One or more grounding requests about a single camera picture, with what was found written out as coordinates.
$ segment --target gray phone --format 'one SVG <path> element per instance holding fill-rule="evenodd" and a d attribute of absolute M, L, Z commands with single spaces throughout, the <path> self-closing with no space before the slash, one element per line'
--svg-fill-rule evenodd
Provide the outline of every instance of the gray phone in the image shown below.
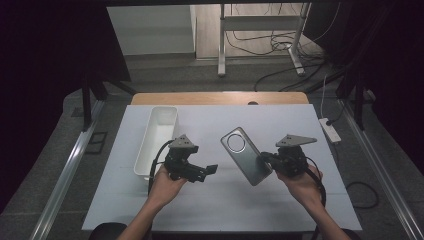
<path fill-rule="evenodd" d="M 252 186 L 272 173 L 272 168 L 258 159 L 260 152 L 243 128 L 238 127 L 226 134 L 221 143 Z"/>

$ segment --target white table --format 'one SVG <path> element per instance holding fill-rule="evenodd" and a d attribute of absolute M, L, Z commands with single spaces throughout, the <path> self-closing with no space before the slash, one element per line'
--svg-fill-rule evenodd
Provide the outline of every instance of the white table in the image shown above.
<path fill-rule="evenodd" d="M 153 107 L 127 107 L 83 230 L 104 222 L 128 224 L 146 200 L 147 185 L 133 167 Z M 190 163 L 218 164 L 218 170 L 203 183 L 187 183 L 157 215 L 154 231 L 303 232 L 315 228 L 274 173 L 256 187 L 248 183 L 220 143 L 222 136 L 238 126 L 260 151 L 277 152 L 275 143 L 287 134 L 316 138 L 316 143 L 302 149 L 324 172 L 327 210 L 340 227 L 361 230 L 312 105 L 175 107 L 177 135 L 185 133 L 199 146 L 198 153 L 188 159 Z"/>

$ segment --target black cable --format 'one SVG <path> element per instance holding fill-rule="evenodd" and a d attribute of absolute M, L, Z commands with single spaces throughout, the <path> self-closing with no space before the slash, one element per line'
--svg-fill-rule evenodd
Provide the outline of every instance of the black cable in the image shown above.
<path fill-rule="evenodd" d="M 358 209 L 371 209 L 371 208 L 375 208 L 375 207 L 377 207 L 378 206 L 378 204 L 380 203 L 380 198 L 378 197 L 378 193 L 377 193 L 377 191 L 373 188 L 373 187 L 371 187 L 370 185 L 368 185 L 367 183 L 364 183 L 364 182 L 359 182 L 359 181 L 356 181 L 356 182 L 351 182 L 351 183 L 349 183 L 347 186 L 346 186 L 346 190 L 348 190 L 351 186 L 353 186 L 353 185 L 362 185 L 362 186 L 365 186 L 365 187 L 367 187 L 369 190 L 371 190 L 371 192 L 374 194 L 374 196 L 375 196 L 375 202 L 374 203 L 372 203 L 371 205 L 369 205 L 369 206 L 355 206 L 355 205 L 353 205 L 353 207 L 354 208 L 358 208 Z"/>
<path fill-rule="evenodd" d="M 293 10 L 294 14 L 296 14 L 296 15 L 297 15 L 297 12 L 296 12 L 296 10 L 294 10 L 294 7 L 293 7 L 293 4 L 292 4 L 292 3 L 290 3 L 290 7 L 292 8 L 292 10 Z"/>
<path fill-rule="evenodd" d="M 337 122 L 340 119 L 340 117 L 342 116 L 342 113 L 343 113 L 345 108 L 346 108 L 346 103 L 343 104 L 343 107 L 342 107 L 342 110 L 340 110 L 339 116 L 336 119 L 329 119 L 325 124 L 327 126 L 330 126 L 331 124 Z"/>
<path fill-rule="evenodd" d="M 236 49 L 241 50 L 241 51 L 245 51 L 245 52 L 250 53 L 250 54 L 253 54 L 253 55 L 264 56 L 264 55 L 268 55 L 268 54 L 270 54 L 270 53 L 273 53 L 273 52 L 274 52 L 274 50 L 271 50 L 271 51 L 266 52 L 266 53 L 255 53 L 255 52 L 249 51 L 249 50 L 247 50 L 247 49 L 244 49 L 244 48 L 241 48 L 241 47 L 234 46 L 234 45 L 230 42 L 230 39 L 228 38 L 228 34 L 227 34 L 227 32 L 225 32 L 225 36 L 227 37 L 228 44 L 229 44 L 231 47 L 236 48 Z"/>
<path fill-rule="evenodd" d="M 333 56 L 333 58 L 336 58 L 336 56 L 341 56 L 340 59 L 341 61 L 345 61 L 346 58 L 348 57 L 348 54 L 351 51 L 351 48 L 353 47 L 354 43 L 359 39 L 359 37 L 361 37 L 362 34 L 364 34 L 365 30 L 367 30 L 370 26 L 371 23 L 374 22 L 376 16 L 371 15 L 367 18 L 366 21 L 364 21 L 365 23 L 367 23 L 366 25 L 364 25 L 361 29 L 357 30 L 357 32 L 355 33 L 355 35 L 351 38 L 351 40 L 349 41 L 348 44 L 344 44 L 345 47 L 338 49 L 336 52 L 331 53 L 331 56 Z M 302 53 L 302 55 L 307 55 L 307 56 L 313 56 L 313 55 L 309 55 L 307 54 L 304 50 L 303 50 L 303 46 L 300 44 L 298 44 L 298 49 L 300 50 L 299 52 Z"/>
<path fill-rule="evenodd" d="M 303 79 L 302 81 L 300 81 L 300 82 L 297 82 L 297 83 L 294 83 L 294 84 L 292 84 L 292 85 L 289 85 L 289 86 L 286 86 L 286 87 L 283 87 L 282 89 L 280 89 L 280 90 L 278 90 L 279 92 L 284 92 L 284 91 L 287 91 L 287 90 L 289 90 L 289 89 L 291 89 L 291 88 L 294 88 L 294 87 L 301 87 L 301 86 L 303 86 L 303 85 L 305 85 L 305 83 L 307 82 L 307 81 L 309 81 L 320 69 L 321 69 L 321 67 L 323 66 L 325 64 L 325 61 L 324 62 L 322 62 L 322 63 L 320 63 L 320 64 L 316 64 L 316 65 L 309 65 L 309 66 L 318 66 L 318 68 L 317 69 L 315 69 L 315 71 L 314 72 L 312 72 L 308 77 L 306 77 L 305 79 Z"/>
<path fill-rule="evenodd" d="M 302 8 L 300 9 L 300 12 L 302 12 L 302 11 L 303 11 L 303 5 L 305 5 L 305 3 L 302 3 Z"/>
<path fill-rule="evenodd" d="M 255 85 L 253 85 L 253 90 L 254 90 L 255 92 L 257 92 L 258 90 L 257 90 L 256 88 L 257 88 L 258 84 L 259 84 L 260 82 L 262 82 L 263 80 L 265 80 L 266 78 L 268 78 L 268 77 L 271 77 L 271 76 L 277 75 L 277 74 L 279 74 L 279 73 L 288 72 L 288 71 L 291 71 L 291 70 L 296 70 L 296 69 L 298 69 L 298 68 L 316 67 L 316 66 L 320 66 L 320 65 L 321 65 L 321 64 L 315 64 L 315 65 L 309 65 L 309 66 L 303 66 L 303 67 L 288 68 L 288 69 L 284 69 L 284 70 L 281 70 L 281 71 L 278 71 L 278 72 L 274 72 L 274 73 L 271 73 L 271 74 L 265 75 L 265 76 L 263 76 L 263 77 L 259 78 L 259 79 L 256 81 Z"/>
<path fill-rule="evenodd" d="M 306 51 L 303 49 L 303 46 L 299 43 L 298 44 L 298 55 L 299 57 L 302 58 L 316 58 L 316 59 L 324 59 L 326 57 L 325 53 L 323 54 L 308 54 L 306 53 Z"/>
<path fill-rule="evenodd" d="M 280 8 L 278 9 L 277 15 L 280 15 L 282 8 L 283 8 L 283 3 L 280 3 Z M 271 49 L 273 49 L 274 51 L 284 51 L 284 50 L 288 49 L 287 45 L 284 45 L 283 49 L 279 49 L 278 47 L 280 46 L 280 44 L 292 44 L 291 42 L 278 42 L 278 41 L 275 40 L 276 38 L 277 38 L 277 35 L 274 35 L 274 30 L 273 30 L 271 32 L 271 38 L 270 38 L 269 44 L 271 45 Z"/>
<path fill-rule="evenodd" d="M 271 34 L 271 35 L 259 36 L 259 37 L 239 38 L 239 37 L 237 37 L 237 36 L 235 35 L 235 32 L 234 32 L 234 31 L 232 31 L 232 32 L 233 32 L 234 38 L 235 38 L 235 39 L 237 39 L 237 40 L 240 40 L 240 41 L 248 41 L 248 40 L 261 39 L 261 38 L 269 38 L 269 37 L 272 37 L 272 36 L 276 36 L 276 37 L 286 37 L 286 38 L 293 39 L 293 37 L 291 37 L 291 36 L 285 36 L 285 35 L 289 35 L 289 34 L 296 33 L 296 32 L 288 32 L 288 33 L 281 33 L 281 34 L 277 34 L 277 35 L 272 35 L 272 34 Z"/>
<path fill-rule="evenodd" d="M 325 207 L 325 204 L 327 202 L 327 192 L 325 190 L 324 185 L 322 184 L 322 176 L 321 173 L 319 172 L 318 166 L 315 163 L 314 160 L 312 160 L 309 157 L 306 157 L 307 159 L 309 159 L 314 165 L 315 168 L 317 169 L 318 175 L 315 175 L 315 173 L 313 173 L 309 168 L 305 168 L 305 172 L 315 181 L 315 183 L 318 185 L 318 189 L 320 190 L 321 193 L 321 204 L 322 206 Z M 319 234 L 319 228 L 318 226 L 315 227 L 314 233 L 312 234 L 311 240 L 316 240 Z"/>
<path fill-rule="evenodd" d="M 271 4 L 272 3 L 268 3 L 268 10 L 266 10 L 266 12 L 264 13 L 264 15 L 266 15 L 268 12 L 269 12 L 269 10 L 271 9 Z"/>
<path fill-rule="evenodd" d="M 336 144 L 331 144 L 333 146 L 334 152 L 336 153 L 336 166 L 337 168 L 339 168 L 339 151 L 337 150 L 337 145 Z"/>
<path fill-rule="evenodd" d="M 150 174 L 149 174 L 149 188 L 147 189 L 147 194 L 150 193 L 150 190 L 152 189 L 155 172 L 156 172 L 156 165 L 158 164 L 158 159 L 160 154 L 162 153 L 163 149 L 168 146 L 170 143 L 172 143 L 174 140 L 169 140 L 165 144 L 162 145 L 162 147 L 159 149 L 158 154 L 156 155 L 156 158 L 153 159 L 152 166 L 150 167 Z"/>

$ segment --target gray floor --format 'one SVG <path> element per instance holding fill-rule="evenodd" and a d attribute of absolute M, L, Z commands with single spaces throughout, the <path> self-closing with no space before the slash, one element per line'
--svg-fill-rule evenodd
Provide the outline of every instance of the gray floor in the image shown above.
<path fill-rule="evenodd" d="M 127 83 L 140 92 L 182 91 L 252 91 L 254 83 L 267 74 L 291 67 L 289 59 L 233 59 L 228 62 L 227 76 L 217 76 L 215 61 L 198 61 L 190 56 L 131 57 L 127 59 L 132 82 Z M 321 81 L 325 74 L 334 71 L 326 66 L 311 80 L 296 90 Z M 260 91 L 276 91 L 284 86 L 301 81 L 293 72 L 275 75 L 258 85 Z M 86 153 L 74 176 L 68 194 L 51 228 L 48 239 L 88 239 L 89 232 L 81 231 L 84 217 L 91 204 L 108 154 L 113 146 L 120 120 L 131 96 L 106 84 L 110 96 L 101 113 L 96 133 L 107 132 L 105 145 L 98 154 Z M 341 111 L 334 89 L 338 82 L 326 87 L 323 115 L 336 118 Z M 321 110 L 322 91 L 309 94 L 317 115 Z M 64 100 L 64 111 L 50 141 L 46 144 L 37 163 L 6 210 L 0 216 L 1 239 L 28 239 L 31 235 L 51 191 L 82 128 L 81 94 L 75 92 Z M 397 187 L 414 213 L 420 226 L 424 225 L 424 179 L 402 149 L 381 126 L 371 110 L 364 106 L 364 125 L 375 148 L 382 155 L 385 166 Z M 385 196 L 376 175 L 370 168 L 358 140 L 346 119 L 334 123 L 342 138 L 338 145 L 331 145 L 335 161 L 342 173 L 343 181 L 349 184 L 362 181 L 370 184 L 378 193 L 380 203 L 373 209 L 356 209 L 364 229 L 363 239 L 408 239 L 396 212 Z M 90 144 L 88 152 L 96 152 L 99 145 Z M 348 190 L 352 203 L 364 206 L 374 201 L 373 195 L 361 187 Z"/>

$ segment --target white tray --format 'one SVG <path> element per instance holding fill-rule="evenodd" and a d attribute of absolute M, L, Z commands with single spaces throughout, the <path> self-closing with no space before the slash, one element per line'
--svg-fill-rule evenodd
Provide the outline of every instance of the white tray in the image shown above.
<path fill-rule="evenodd" d="M 143 179 L 148 179 L 153 160 L 156 158 L 162 145 L 175 138 L 177 125 L 177 108 L 160 106 L 152 109 L 143 142 L 135 161 L 135 174 Z M 158 162 L 165 161 L 166 150 L 163 150 Z"/>

